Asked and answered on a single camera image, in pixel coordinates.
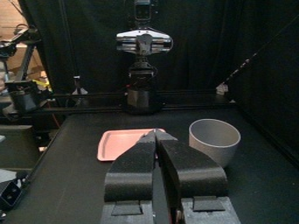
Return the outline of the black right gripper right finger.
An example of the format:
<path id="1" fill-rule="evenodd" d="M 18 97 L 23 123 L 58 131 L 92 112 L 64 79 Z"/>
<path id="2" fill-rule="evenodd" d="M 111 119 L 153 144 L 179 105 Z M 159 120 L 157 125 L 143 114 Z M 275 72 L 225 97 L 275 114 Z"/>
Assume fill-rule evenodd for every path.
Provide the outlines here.
<path id="1" fill-rule="evenodd" d="M 155 142 L 173 224 L 241 224 L 221 165 L 161 130 Z"/>

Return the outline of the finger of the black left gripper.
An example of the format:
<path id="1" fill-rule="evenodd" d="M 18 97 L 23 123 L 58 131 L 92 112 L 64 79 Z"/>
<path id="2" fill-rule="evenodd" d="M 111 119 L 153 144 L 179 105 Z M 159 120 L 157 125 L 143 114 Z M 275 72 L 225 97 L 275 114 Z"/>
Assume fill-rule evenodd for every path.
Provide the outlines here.
<path id="1" fill-rule="evenodd" d="M 139 55 L 145 55 L 146 50 L 145 50 L 145 35 L 137 36 L 137 50 Z"/>
<path id="2" fill-rule="evenodd" d="M 154 37 L 150 34 L 145 35 L 145 55 L 151 55 L 153 53 L 153 41 Z"/>

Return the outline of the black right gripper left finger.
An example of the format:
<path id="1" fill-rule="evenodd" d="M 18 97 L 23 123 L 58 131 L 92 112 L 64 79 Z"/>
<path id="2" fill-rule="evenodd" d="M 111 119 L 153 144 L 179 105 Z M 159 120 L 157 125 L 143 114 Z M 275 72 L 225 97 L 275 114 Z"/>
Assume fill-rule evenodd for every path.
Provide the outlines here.
<path id="1" fill-rule="evenodd" d="M 100 224 L 155 224 L 154 170 L 155 132 L 150 131 L 107 171 Z"/>

